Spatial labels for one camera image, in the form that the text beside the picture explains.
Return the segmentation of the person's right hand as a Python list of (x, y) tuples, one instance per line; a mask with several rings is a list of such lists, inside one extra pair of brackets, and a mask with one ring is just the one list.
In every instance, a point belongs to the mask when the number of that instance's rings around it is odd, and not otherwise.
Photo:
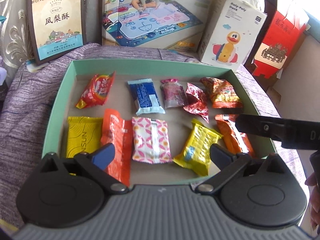
[(310, 223), (312, 230), (319, 229), (319, 189), (315, 173), (312, 173), (305, 181), (305, 185), (313, 187), (310, 194)]

